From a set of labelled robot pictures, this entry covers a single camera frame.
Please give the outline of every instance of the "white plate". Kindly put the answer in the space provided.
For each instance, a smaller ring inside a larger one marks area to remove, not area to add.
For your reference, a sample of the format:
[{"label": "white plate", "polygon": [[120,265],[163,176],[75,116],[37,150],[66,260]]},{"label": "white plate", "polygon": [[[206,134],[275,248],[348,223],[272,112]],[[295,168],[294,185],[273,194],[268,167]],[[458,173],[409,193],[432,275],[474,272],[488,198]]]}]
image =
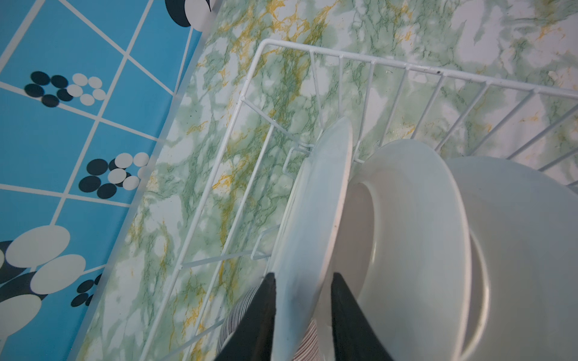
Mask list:
[{"label": "white plate", "polygon": [[465,157],[447,164],[490,285],[486,328],[466,359],[575,360],[578,196],[505,159]]},{"label": "white plate", "polygon": [[[351,289],[361,288],[358,303],[377,338],[396,361],[459,359],[468,317],[471,254],[464,206],[446,164],[423,143],[397,140],[360,167],[349,190],[355,190],[359,202],[346,204],[355,211],[343,211],[352,221],[343,219],[342,225],[357,227],[354,218],[370,214],[362,204],[371,202],[373,229],[340,228],[336,250],[353,254],[353,248],[341,242],[358,242],[365,263],[336,262],[334,270],[347,277]],[[342,237],[348,233],[358,237]],[[372,244],[371,252],[363,251],[367,243]],[[347,255],[336,254],[334,259]],[[354,266],[359,273],[351,269]]]},{"label": "white plate", "polygon": [[273,361],[293,357],[319,298],[345,200],[352,132],[351,122],[341,118],[323,133],[283,215],[268,266],[277,286]]}]

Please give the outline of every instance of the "marble countertop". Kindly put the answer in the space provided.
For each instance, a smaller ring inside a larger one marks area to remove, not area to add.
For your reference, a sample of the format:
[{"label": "marble countertop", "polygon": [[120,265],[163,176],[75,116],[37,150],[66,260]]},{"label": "marble countertop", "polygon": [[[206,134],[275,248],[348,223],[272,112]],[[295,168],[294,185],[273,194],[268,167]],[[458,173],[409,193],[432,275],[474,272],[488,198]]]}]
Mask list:
[{"label": "marble countertop", "polygon": [[[467,72],[578,90],[578,3],[572,0],[227,0],[221,7],[191,83],[160,152],[142,202],[120,246],[92,319],[79,360],[137,360],[159,309],[218,144],[232,116],[259,42],[290,40],[332,49],[443,66]],[[248,98],[303,140],[318,134],[317,101],[309,55],[267,49]],[[338,62],[317,57],[323,117],[337,116]],[[344,109],[360,129],[369,65],[344,66]],[[403,70],[376,66],[362,134],[361,158],[378,146]],[[411,136],[438,81],[410,73],[386,140]],[[416,139],[432,146],[467,107],[479,84],[445,82]],[[441,149],[442,157],[466,154],[524,92],[491,88]],[[575,101],[539,96],[478,154],[504,157],[524,144]],[[575,114],[516,161],[539,168],[578,146]],[[243,108],[220,165],[213,191],[186,261],[220,255],[243,196],[268,123]],[[283,214],[292,179],[281,168],[291,141],[275,132],[257,174],[241,226],[229,253],[251,249],[262,230]],[[549,171],[567,184],[578,179],[574,157]],[[299,159],[290,163],[296,172]],[[224,262],[201,330],[224,317],[233,302],[258,281],[264,260]],[[159,359],[193,336],[193,325],[215,264],[183,270],[149,353]],[[209,334],[183,360],[210,360]]]}]

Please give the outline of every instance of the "dish rack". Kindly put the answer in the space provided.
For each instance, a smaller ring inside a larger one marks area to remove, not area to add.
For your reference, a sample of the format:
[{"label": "dish rack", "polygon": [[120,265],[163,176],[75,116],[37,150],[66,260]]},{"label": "dish rack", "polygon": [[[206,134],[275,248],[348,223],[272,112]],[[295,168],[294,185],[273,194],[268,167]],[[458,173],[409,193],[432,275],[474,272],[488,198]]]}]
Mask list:
[{"label": "dish rack", "polygon": [[[355,162],[355,163],[363,163],[364,162],[362,159],[360,159],[360,154],[359,154],[360,153],[360,144],[362,141],[362,134],[363,134],[363,129],[364,129],[364,125],[365,125],[366,114],[368,111],[369,94],[370,94],[370,89],[372,88],[373,74],[374,74],[374,70],[375,70],[376,65],[385,66],[386,68],[403,69],[403,75],[402,75],[401,81],[399,83],[397,93],[396,93],[395,98],[393,100],[393,104],[391,106],[391,110],[390,110],[390,113],[388,115],[387,123],[385,125],[385,130],[384,130],[383,135],[381,137],[381,141],[379,142],[379,146],[383,146],[384,143],[387,142],[386,141],[386,134],[388,133],[388,130],[389,130],[390,125],[392,123],[392,120],[394,118],[394,114],[395,114],[397,105],[399,103],[399,100],[400,100],[400,97],[402,94],[403,86],[407,82],[407,76],[408,76],[408,73],[410,73],[410,72],[417,72],[417,73],[424,73],[424,74],[439,76],[439,80],[436,84],[436,87],[433,91],[433,94],[429,98],[429,101],[427,102],[427,105],[425,106],[425,109],[424,109],[423,113],[421,114],[421,117],[419,118],[415,128],[413,129],[413,132],[411,133],[411,139],[415,138],[418,130],[420,129],[420,126],[423,125],[423,122],[427,118],[427,115],[428,115],[432,105],[434,104],[436,97],[438,96],[438,93],[440,92],[442,85],[444,84],[446,79],[450,78],[450,79],[457,79],[457,80],[463,80],[463,81],[471,81],[471,82],[479,84],[479,86],[480,86],[480,88],[479,88],[477,94],[475,95],[475,97],[473,98],[473,100],[471,102],[469,102],[469,104],[467,104],[467,107],[465,108],[465,110],[459,115],[459,117],[453,123],[453,125],[451,125],[451,127],[446,132],[443,139],[437,144],[437,146],[435,146],[436,152],[440,151],[442,146],[449,140],[449,138],[452,136],[452,134],[454,134],[454,132],[458,129],[458,127],[464,122],[464,119],[466,119],[468,114],[472,111],[472,109],[474,109],[476,104],[480,101],[480,99],[484,96],[484,94],[488,91],[488,89],[490,87],[500,87],[500,88],[505,88],[505,89],[517,90],[517,91],[525,91],[525,92],[528,92],[528,94],[511,111],[509,111],[509,113],[507,113],[507,115],[502,120],[500,120],[500,122],[498,122],[497,125],[494,126],[481,139],[481,141],[479,141],[477,143],[477,145],[475,145],[473,147],[473,149],[468,152],[467,155],[474,155],[478,151],[478,149],[489,138],[493,137],[501,128],[503,128],[503,126],[509,120],[511,120],[522,108],[524,108],[524,106],[529,104],[538,95],[547,95],[547,96],[553,96],[553,97],[562,98],[562,99],[571,99],[571,100],[578,101],[578,91],[573,91],[573,90],[566,90],[566,89],[562,89],[562,88],[548,87],[548,86],[543,86],[543,85],[534,85],[534,84],[528,84],[528,83],[523,83],[523,82],[513,81],[513,80],[498,79],[498,78],[478,75],[478,74],[474,74],[474,73],[467,73],[467,72],[463,72],[463,71],[459,71],[459,70],[438,68],[435,66],[417,65],[417,64],[412,64],[409,62],[396,61],[393,59],[385,59],[385,58],[379,58],[379,57],[374,57],[374,56],[370,56],[370,55],[362,55],[362,54],[357,54],[357,53],[348,53],[345,51],[336,51],[336,50],[326,49],[326,48],[317,47],[317,46],[311,46],[311,45],[305,45],[305,44],[299,44],[299,43],[293,43],[293,42],[286,42],[283,40],[274,40],[274,39],[263,40],[261,42],[261,44],[259,45],[259,47],[258,47],[258,49],[257,49],[257,51],[253,57],[253,61],[252,61],[251,66],[249,68],[246,81],[245,81],[245,83],[241,89],[239,99],[238,99],[237,104],[235,106],[235,110],[234,110],[233,116],[231,118],[231,122],[227,127],[227,130],[225,132],[223,139],[221,140],[220,146],[218,148],[218,153],[217,153],[216,159],[214,161],[214,165],[213,165],[212,170],[211,170],[210,175],[209,175],[209,179],[205,185],[201,199],[199,201],[199,205],[195,211],[195,215],[192,219],[190,228],[188,230],[186,239],[184,241],[182,249],[180,250],[180,254],[179,254],[179,257],[177,259],[177,263],[175,264],[175,268],[174,268],[173,273],[169,279],[169,287],[166,288],[166,291],[164,293],[164,297],[162,299],[160,310],[155,317],[155,320],[154,320],[153,325],[151,327],[149,336],[148,336],[148,338],[144,344],[143,351],[142,351],[142,354],[141,354],[140,359],[139,359],[140,361],[146,361],[148,359],[147,356],[148,356],[150,347],[154,341],[155,333],[156,333],[156,331],[159,327],[159,324],[162,320],[163,313],[167,307],[171,292],[173,291],[173,289],[175,287],[175,283],[177,282],[177,278],[178,278],[181,270],[189,269],[192,267],[197,267],[200,265],[207,265],[207,264],[211,264],[211,263],[216,263],[215,271],[213,273],[209,287],[208,287],[208,289],[207,289],[207,291],[203,297],[201,309],[200,309],[199,315],[197,316],[197,319],[196,319],[195,324],[194,324],[194,331],[193,332],[196,335],[193,338],[191,338],[188,342],[186,342],[183,345],[181,345],[180,347],[172,350],[169,354],[167,354],[166,356],[161,358],[162,361],[166,361],[166,360],[171,359],[172,357],[183,352],[187,348],[192,348],[197,341],[199,341],[205,335],[215,331],[223,323],[224,320],[221,319],[221,320],[215,322],[212,326],[207,327],[203,332],[198,333],[199,326],[201,324],[201,320],[202,320],[203,315],[205,313],[205,310],[207,309],[207,306],[210,302],[211,291],[215,285],[219,270],[221,269],[221,265],[223,264],[223,262],[225,260],[243,257],[243,256],[249,256],[251,260],[257,260],[257,259],[267,258],[270,256],[268,254],[265,254],[265,253],[259,251],[258,247],[259,247],[263,237],[269,233],[277,231],[279,228],[279,225],[272,227],[272,228],[269,228],[269,229],[266,229],[263,232],[261,232],[260,235],[258,236],[252,250],[238,252],[235,254],[228,254],[227,251],[229,249],[229,246],[232,243],[233,234],[235,233],[235,230],[237,229],[239,222],[242,219],[244,206],[247,202],[247,198],[249,197],[249,193],[251,191],[251,188],[253,187],[255,177],[257,175],[257,171],[260,168],[261,162],[262,162],[263,157],[265,155],[265,151],[267,149],[267,146],[268,146],[268,144],[272,138],[273,132],[274,131],[281,132],[284,136],[286,136],[287,138],[289,138],[290,140],[292,140],[295,143],[295,145],[293,147],[291,147],[291,149],[289,150],[289,152],[287,154],[287,158],[286,158],[285,163],[283,165],[283,173],[290,176],[293,179],[295,179],[295,175],[291,174],[287,170],[287,165],[289,164],[289,161],[290,161],[292,154],[294,152],[301,152],[301,153],[304,153],[305,155],[307,155],[310,152],[310,150],[315,146],[315,144],[309,144],[309,143],[303,142],[299,138],[299,136],[295,136],[294,134],[290,133],[287,129],[285,129],[283,126],[281,126],[278,122],[276,122],[270,116],[265,114],[263,112],[263,110],[261,110],[253,102],[251,102],[250,100],[248,100],[246,98],[247,90],[249,89],[249,85],[250,85],[251,80],[255,74],[255,70],[258,66],[258,63],[261,59],[261,56],[263,55],[263,51],[266,47],[281,47],[281,48],[288,48],[288,49],[293,49],[293,50],[298,50],[298,51],[303,51],[305,53],[309,53],[309,57],[311,60],[310,70],[312,73],[313,84],[314,84],[314,88],[315,88],[315,95],[316,95],[317,99],[321,99],[321,98],[320,98],[319,82],[318,82],[318,75],[317,75],[317,69],[316,69],[316,63],[315,63],[316,55],[323,55],[326,57],[337,58],[339,61],[339,84],[338,84],[338,113],[339,113],[339,116],[343,115],[343,85],[342,84],[343,84],[344,61],[345,60],[353,60],[353,61],[359,61],[359,62],[369,64],[369,77],[368,77],[368,82],[367,82],[367,88],[366,88],[367,91],[365,94],[363,113],[361,116],[361,125],[360,125],[360,130],[359,130],[359,136],[358,136],[357,141],[354,142],[353,162]],[[244,106],[251,108],[261,118],[263,118],[263,119],[267,120],[267,122],[269,122],[269,130],[267,132],[265,141],[261,147],[261,151],[259,153],[259,156],[258,156],[257,161],[255,163],[255,166],[253,168],[253,171],[251,173],[251,177],[250,177],[249,182],[247,184],[247,187],[244,191],[244,194],[243,194],[242,200],[240,202],[240,205],[238,207],[238,210],[235,214],[235,218],[234,218],[233,223],[231,225],[231,228],[227,234],[227,240],[223,246],[223,250],[221,252],[221,255],[216,256],[216,257],[196,260],[194,262],[185,262],[184,257],[188,251],[192,237],[193,237],[193,235],[197,229],[197,226],[199,224],[199,220],[201,219],[201,214],[203,212],[203,208],[204,208],[204,206],[207,202],[207,199],[209,197],[210,191],[212,190],[212,185],[215,181],[219,165],[220,165],[220,163],[223,159],[223,156],[225,154],[225,151],[227,149],[227,144],[228,144],[229,138],[231,137],[233,127],[235,125],[237,118],[239,117],[239,112],[241,111],[241,108]],[[323,130],[325,129],[325,126],[327,123],[323,119],[323,113],[321,111],[321,102],[320,101],[317,101],[317,108],[318,108],[318,113],[319,113],[317,121],[318,121],[318,125],[320,128],[320,134],[319,134],[319,136],[320,136],[322,134]],[[539,132],[537,135],[535,135],[533,138],[531,138],[529,141],[527,141],[525,144],[523,144],[521,147],[519,147],[516,151],[514,151],[512,154],[510,154],[506,158],[512,159],[512,158],[516,157],[518,154],[525,151],[526,149],[530,148],[531,146],[536,144],[540,139],[544,138],[554,128],[558,127],[564,121],[571,118],[574,115],[574,113],[576,113],[577,111],[578,111],[578,105],[574,105],[563,116],[561,116],[560,118],[553,121],[544,130]],[[564,154],[564,155],[558,157],[557,159],[549,162],[548,164],[542,166],[538,170],[540,172],[544,172],[544,171],[554,167],[555,165],[559,164],[560,162],[574,156],[575,154],[578,154],[578,147],[570,150],[566,154]],[[578,181],[571,182],[567,186],[572,187],[575,185],[578,185]]]}]

